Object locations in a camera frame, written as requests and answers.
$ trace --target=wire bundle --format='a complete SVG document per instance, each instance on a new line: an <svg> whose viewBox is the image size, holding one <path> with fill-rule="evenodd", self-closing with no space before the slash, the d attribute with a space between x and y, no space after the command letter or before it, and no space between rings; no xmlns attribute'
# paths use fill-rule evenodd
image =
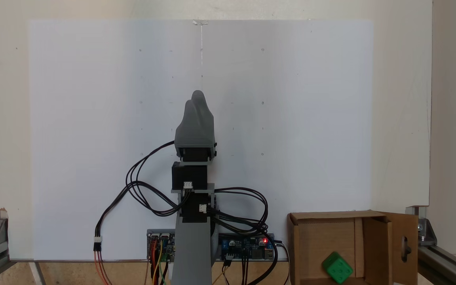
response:
<svg viewBox="0 0 456 285"><path fill-rule="evenodd" d="M156 189L154 186L138 180L138 175L140 174L143 164L145 164L147 159L149 159L149 157L157 153L159 150L166 148L167 146L172 146L173 144L174 141L170 141L160 146L159 148L156 148L155 150L150 152L146 157L139 160L136 164L134 164L134 166L130 168L125 178L126 185L121 190L119 195L117 195L114 201L103 212L98 223L96 224L96 228L94 229L94 261L96 265L96 271L98 271L98 275L100 276L101 280L105 285L112 285L112 283L110 282L110 279L108 278L108 275L105 272L105 268L103 266L103 258L101 257L101 225L103 223L105 216L123 199L126 193L129 192L135 200L137 200L145 208L149 209L152 213L159 217L167 217L179 211L179 209L181 209L181 206L188 200L188 198L191 195L191 191L185 191L182 201L179 204L175 204L172 200L170 200L165 194ZM152 193L156 194L158 197L163 199L167 204L169 204L171 208L164 211L159 211L157 209L152 208L149 202L147 202L147 199L144 197L141 191L141 187L149 189Z"/></svg>
<svg viewBox="0 0 456 285"><path fill-rule="evenodd" d="M268 202L264 195L259 193L258 191L254 189L249 189L249 188L244 188L244 187L233 187L233 188L221 188L221 189L215 189L214 193L232 193L232 194L239 194L239 195L246 195L246 196L251 196L255 199L258 199L260 202L264 204L264 213L261 215L261 218L259 220L255 220L252 218L241 218L241 217L236 217L234 215L230 215L227 213L224 213L222 211L219 211L217 209L214 209L213 207L208 208L208 213L211 215L211 219L213 222L219 224L221 227L228 229L234 234L220 234L220 236L243 236L243 237L248 237L248 236L255 236L255 235L264 235L265 238L268 239L269 242L272 244L272 248L274 250L274 259L272 261L272 264L268 269L261 274L258 278L255 280L251 281L248 283L247 280L247 274L248 274L248 265L249 265L249 258L246 257L245 255L242 256L242 285L256 285L261 282L261 280L265 279L271 272L274 270L275 266L277 265L277 259L278 259L278 254L277 254L277 248L276 244L273 240L273 238L270 237L267 233L268 225L266 224L266 219L268 217ZM234 224L242 224L245 225L246 228L239 228L235 226Z"/></svg>

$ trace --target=green wire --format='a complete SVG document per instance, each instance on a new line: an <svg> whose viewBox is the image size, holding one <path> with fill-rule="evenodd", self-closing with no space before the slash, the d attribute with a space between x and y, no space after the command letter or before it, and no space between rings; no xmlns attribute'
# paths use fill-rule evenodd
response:
<svg viewBox="0 0 456 285"><path fill-rule="evenodd" d="M166 285L165 277L163 276L163 271L161 271L161 260L159 261L161 280L163 280L163 285Z"/></svg>

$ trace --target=black cable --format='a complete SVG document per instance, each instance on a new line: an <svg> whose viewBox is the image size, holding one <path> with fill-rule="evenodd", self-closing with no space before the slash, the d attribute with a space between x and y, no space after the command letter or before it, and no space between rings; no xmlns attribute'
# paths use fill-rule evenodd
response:
<svg viewBox="0 0 456 285"><path fill-rule="evenodd" d="M148 184L146 182L143 182L143 181L133 180L133 173L134 173L134 171L135 171L135 169L137 167L139 167L138 168L138 172L137 172L137 177L138 177L138 174L140 173L140 170L141 170L143 164L147 161L147 159L151 155L157 153L162 148L165 148L167 146L171 146L173 144L174 144L174 141L170 141L170 142L167 142L166 144L160 146L159 148L156 148L155 150L150 152L146 157L144 157L143 159L139 160L136 164L134 164L134 166L132 166L132 168L130 168L130 170L126 174L126 186L121 190L119 195L117 195L117 197L110 204L110 206L108 206L108 208L103 212L103 214L101 215L100 220L96 224L96 229L95 229L95 232L94 232L94 236L95 237L101 236L101 224L103 223L103 219L105 218L107 213L109 213L113 209L113 207L115 207L122 200L122 198L124 197L124 195L127 192L130 192L131 196L135 200L137 200L137 202L142 204L144 207L149 209L152 213L154 213L157 216L167 217L167 216L173 215L174 213L179 211L181 206L184 204L184 202L186 202L186 200L190 196L190 191L186 191L182 201L179 204L175 204L174 202L172 202L172 200L170 200L165 194L161 193L161 191L156 189L154 186L152 186L152 185L150 185L150 184ZM143 187L149 189L152 193L156 194L158 197L160 197L165 202L167 202L167 204L172 206L172 208L168 209L168 210L164 210L164 211L159 211L157 209L152 208L149 205L149 203L147 202L147 200L145 199L145 197L143 196L143 193L141 192L140 186L143 186ZM95 251L101 251L101 242L99 242L97 245L95 243Z"/></svg>
<svg viewBox="0 0 456 285"><path fill-rule="evenodd" d="M222 216L226 217L227 216L226 213L218 211L218 210L216 210L216 209L214 209L212 207L209 207L208 211L211 214L211 220L213 220L214 222L216 222L220 226L225 227L226 229L229 229L229 230L234 231L235 233L237 233L237 231L236 231L237 228L235 226L228 225L225 222L223 222L222 220L216 218L216 215L218 215L219 217L222 217ZM255 224L255 223L251 223L251 222L249 222L247 220L243 220L243 219L234 217L234 216L231 216L231 219L233 220L233 222L237 222L237 223L240 223L240 224L248 225L248 226L252 227L253 229L255 229L256 231L259 231L262 235L265 236L265 238L267 238L271 242L272 248L273 249L276 248L276 244L273 241L273 239L270 237L270 235L268 235L268 233L265 231L265 229L259 227L259 225ZM261 274L261 276L259 276L255 280L251 281L248 285L256 285L256 284L260 283L261 280L265 279L272 272L272 270L274 270L275 266L277 265L277 259L278 259L278 251L274 250L274 260L272 261L272 264L270 265L270 267L268 267L268 269L263 274Z"/></svg>
<svg viewBox="0 0 456 285"><path fill-rule="evenodd" d="M247 284L247 275L249 273L249 256L246 256L246 276L244 277L244 285Z"/></svg>
<svg viewBox="0 0 456 285"><path fill-rule="evenodd" d="M244 280L244 277L246 276L246 265L245 265L246 259L244 258L244 251L241 253L241 265L242 265L242 285L246 285L246 281Z"/></svg>
<svg viewBox="0 0 456 285"><path fill-rule="evenodd" d="M223 272L223 277L224 277L224 282L226 285L230 285L230 282L228 282L228 278L226 278L226 272Z"/></svg>
<svg viewBox="0 0 456 285"><path fill-rule="evenodd" d="M276 243L275 245L277 245L278 247L282 247L284 249L284 252L286 253L286 259L288 260L288 276L286 277L286 280L284 281L284 285L286 285L286 283L288 283L288 280L290 278L290 270L291 270L289 252L288 252L288 249L286 248L286 246L284 246L284 244L282 242Z"/></svg>
<svg viewBox="0 0 456 285"><path fill-rule="evenodd" d="M167 271L168 271L168 261L166 262L165 270L163 271L163 278L166 276ZM163 285L165 283L165 280L163 278L161 279L160 285Z"/></svg>

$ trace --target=orange wire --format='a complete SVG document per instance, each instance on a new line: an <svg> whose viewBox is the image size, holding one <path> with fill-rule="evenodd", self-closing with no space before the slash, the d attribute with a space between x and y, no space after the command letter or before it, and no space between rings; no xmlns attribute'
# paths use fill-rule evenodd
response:
<svg viewBox="0 0 456 285"><path fill-rule="evenodd" d="M147 261L147 266L145 267L145 279L143 285L147 284L147 274L149 273L149 261Z"/></svg>
<svg viewBox="0 0 456 285"><path fill-rule="evenodd" d="M105 284L105 285L108 285L105 280L103 279L103 277L101 276L101 273L100 271L98 270L98 264L96 263L96 251L94 251L94 266L96 267L96 272L98 272L98 276L100 277L101 281Z"/></svg>

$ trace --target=wooden surface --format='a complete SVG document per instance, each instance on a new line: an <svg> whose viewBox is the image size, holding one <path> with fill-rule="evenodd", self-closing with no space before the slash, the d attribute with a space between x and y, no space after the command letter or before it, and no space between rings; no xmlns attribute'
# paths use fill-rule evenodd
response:
<svg viewBox="0 0 456 285"><path fill-rule="evenodd" d="M248 280L260 276L270 266L270 262L251 262L249 264ZM41 263L47 285L103 285L100 281L94 263ZM144 283L146 263L107 263L105 269L114 285L142 285ZM212 280L221 273L222 263L214 264ZM278 262L272 273L260 284L283 285L288 274L288 263ZM147 285L152 284L151 273L147 276ZM226 271L226 277L231 285L242 281L242 267L240 262L233 262ZM31 285L34 284L28 263L17 263L4 273L0 274L0 285ZM217 280L216 285L224 285L223 278Z"/></svg>

